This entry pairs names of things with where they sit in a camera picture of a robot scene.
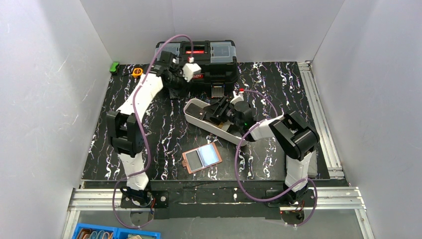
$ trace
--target plastic bin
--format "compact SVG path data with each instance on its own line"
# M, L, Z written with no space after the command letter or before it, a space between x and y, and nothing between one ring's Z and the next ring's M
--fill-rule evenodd
M131 230L131 229L78 223L76 225L72 239L77 239L76 237L78 236L79 232L84 228L91 229L94 231L103 230L105 232L113 233L113 237L112 237L113 239L127 239L129 235L134 235L134 236L139 235L142 237L142 239L160 239L160 235L161 235L160 233L146 232L146 231L140 231L140 230Z

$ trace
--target orange tape measure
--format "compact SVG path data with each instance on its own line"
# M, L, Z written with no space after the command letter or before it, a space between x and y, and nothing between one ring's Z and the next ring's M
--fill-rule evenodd
M135 69L133 69L132 76L135 77L135 78L139 77L140 75L142 75L143 72L144 71L143 71L142 68L135 68Z

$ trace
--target green object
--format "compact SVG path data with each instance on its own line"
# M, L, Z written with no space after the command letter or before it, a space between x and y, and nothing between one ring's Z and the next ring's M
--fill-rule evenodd
M119 63L118 62L113 62L113 64L110 67L110 72L111 73L116 73L119 67Z

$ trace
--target table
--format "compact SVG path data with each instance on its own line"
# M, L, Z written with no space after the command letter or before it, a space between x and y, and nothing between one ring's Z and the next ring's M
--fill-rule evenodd
M128 98L136 84L129 72L139 65L121 65L117 75L112 76L105 95L100 117L88 153L83 180L118 180L125 176L117 154L106 138L106 113L116 110ZM240 79L236 88L261 92L279 108L279 115L297 111L313 126L309 102L299 67L296 62L239 63ZM270 106L255 95L245 94L255 110L258 120L274 117ZM151 146L153 161L147 171L151 181L234 181L235 145L186 122L183 107L191 98L207 103L214 99L206 93L189 94L183 100L170 100L163 89L150 104L143 118ZM209 142L215 142L223 162L194 174L182 166L182 153ZM243 180L284 181L285 154L272 138L249 143L240 154L239 175ZM329 179L327 165L320 145L317 147L316 179Z

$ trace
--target red label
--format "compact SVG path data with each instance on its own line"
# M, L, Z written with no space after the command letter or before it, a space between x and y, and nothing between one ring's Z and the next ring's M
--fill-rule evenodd
M204 54L205 51L194 51L194 54Z
M193 79L201 79L203 77L204 77L203 74L196 74L196 75L194 75Z

